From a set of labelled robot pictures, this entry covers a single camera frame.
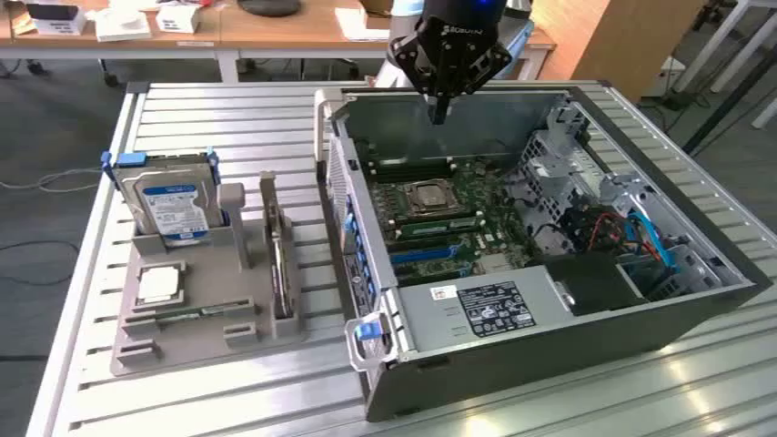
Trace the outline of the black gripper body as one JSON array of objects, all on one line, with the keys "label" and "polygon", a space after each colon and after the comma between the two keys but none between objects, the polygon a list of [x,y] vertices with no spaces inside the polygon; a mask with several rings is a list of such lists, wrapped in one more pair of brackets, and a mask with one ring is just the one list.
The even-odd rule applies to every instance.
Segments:
[{"label": "black gripper body", "polygon": [[507,64],[497,36],[505,5],[490,0],[423,3],[417,38],[429,61],[431,96],[474,93]]}]

